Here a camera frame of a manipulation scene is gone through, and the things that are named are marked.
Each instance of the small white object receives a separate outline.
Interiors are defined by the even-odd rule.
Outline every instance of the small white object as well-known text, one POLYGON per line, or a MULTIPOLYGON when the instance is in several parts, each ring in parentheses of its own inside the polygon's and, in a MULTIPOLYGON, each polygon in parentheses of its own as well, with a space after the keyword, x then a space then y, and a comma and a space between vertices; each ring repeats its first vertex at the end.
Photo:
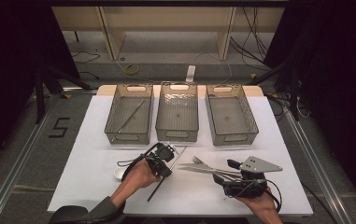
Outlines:
POLYGON ((119 167, 114 171, 114 176, 116 176, 116 178, 118 179, 122 179, 122 176, 125 173, 125 170, 127 169, 127 167, 119 167))
POLYGON ((189 69, 187 70, 186 82, 193 82, 195 74, 195 65, 189 65, 189 69))

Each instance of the metal frame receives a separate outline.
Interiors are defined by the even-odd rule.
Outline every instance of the metal frame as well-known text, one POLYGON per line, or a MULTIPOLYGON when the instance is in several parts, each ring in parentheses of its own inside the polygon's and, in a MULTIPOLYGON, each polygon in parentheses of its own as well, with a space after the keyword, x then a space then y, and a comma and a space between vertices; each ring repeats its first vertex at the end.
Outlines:
POLYGON ((317 153, 309 143, 308 138, 306 137, 306 133, 304 132, 300 122, 295 120, 291 112, 287 113, 287 118, 303 152, 306 155, 309 166, 311 167, 314 176, 317 178, 317 181, 320 184, 320 188, 322 189, 322 192, 332 209, 332 213, 334 214, 335 219, 338 221, 338 223, 353 223, 346 206, 341 201, 337 191, 335 190, 335 187, 324 171, 320 160, 318 159, 317 153))
POLYGON ((286 7, 310 0, 48 0, 53 7, 286 7))
POLYGON ((41 133, 43 132, 43 129, 46 126, 47 121, 49 119, 50 113, 55 103, 58 101, 58 99, 59 99, 59 95, 51 96, 43 119, 35 125, 28 140, 26 141, 25 146, 23 147, 20 153, 20 156, 15 161, 13 167, 11 168, 11 171, 6 177, 6 180, 4 181, 3 185, 0 187, 0 215, 3 211, 4 206, 7 203, 9 195, 11 194, 15 184, 20 178, 20 175, 26 165, 26 162, 28 161, 33 149, 35 148, 37 140, 41 135, 41 133))

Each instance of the human hand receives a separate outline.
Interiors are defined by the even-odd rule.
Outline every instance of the human hand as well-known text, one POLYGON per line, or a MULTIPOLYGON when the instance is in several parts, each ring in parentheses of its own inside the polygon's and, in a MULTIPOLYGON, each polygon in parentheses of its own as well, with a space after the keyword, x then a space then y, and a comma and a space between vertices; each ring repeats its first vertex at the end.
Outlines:
POLYGON ((154 175, 149 168, 148 162, 143 159, 139 161, 128 173, 119 187, 111 195, 110 200, 120 208, 122 204, 137 190, 145 188, 152 183, 159 182, 161 178, 154 175))
POLYGON ((236 199, 244 203, 264 223, 282 223, 274 205, 274 200, 267 193, 263 193, 262 196, 257 198, 236 197, 236 199))
POLYGON ((137 191, 138 189, 145 188, 154 182, 159 182, 161 178, 155 175, 149 167, 145 159, 139 161, 128 173, 122 183, 130 185, 137 191))

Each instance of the metal fork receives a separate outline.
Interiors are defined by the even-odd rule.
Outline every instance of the metal fork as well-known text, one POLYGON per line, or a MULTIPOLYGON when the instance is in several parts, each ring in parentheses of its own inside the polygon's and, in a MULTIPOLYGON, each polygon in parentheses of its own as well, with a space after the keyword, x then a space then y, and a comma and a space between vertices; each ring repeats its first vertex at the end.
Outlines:
POLYGON ((205 167, 207 167, 209 170, 212 170, 213 172, 216 172, 216 173, 220 173, 222 175, 232 175, 234 177, 240 177, 241 176, 241 173, 240 172, 230 172, 230 171, 224 171, 224 170, 220 170, 220 169, 215 169, 215 168, 212 168, 208 165, 206 165, 203 161, 201 161, 200 159, 198 159, 196 156, 194 156, 192 158, 192 161, 195 163, 195 164, 203 164, 205 167))
POLYGON ((194 156, 192 158, 192 161, 195 163, 195 164, 205 164, 203 161, 201 161, 200 159, 198 159, 196 156, 194 156))

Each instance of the white tabletop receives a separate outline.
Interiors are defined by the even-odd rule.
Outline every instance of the white tabletop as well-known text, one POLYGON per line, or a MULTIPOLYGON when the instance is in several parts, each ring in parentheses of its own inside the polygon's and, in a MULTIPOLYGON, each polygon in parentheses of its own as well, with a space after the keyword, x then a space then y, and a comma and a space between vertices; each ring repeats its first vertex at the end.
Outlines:
MULTIPOLYGON (((117 161, 128 161, 157 143, 155 120, 158 97, 154 99, 151 140, 148 146, 115 146, 108 142, 104 129, 113 96, 94 96, 73 146, 64 172, 52 197, 48 211, 54 212, 65 205, 84 206, 92 210, 120 184, 113 172, 117 161)), ((281 215, 309 216, 313 214, 308 199, 294 170, 291 157, 283 142, 271 107, 265 97, 248 97, 249 105, 259 128, 251 146, 214 147, 206 114, 205 98, 199 96, 198 111, 200 130, 196 143, 188 144, 178 164, 147 202, 157 184, 140 189, 127 200, 124 213, 144 216, 217 216, 240 217, 252 215, 236 199, 224 195, 221 186, 214 183, 212 175, 179 169, 180 163, 192 162, 196 156, 208 165, 232 170, 227 159, 244 161, 256 156, 283 168, 282 172, 266 173, 282 194, 281 215)), ((269 184, 278 198, 276 188, 269 184)))

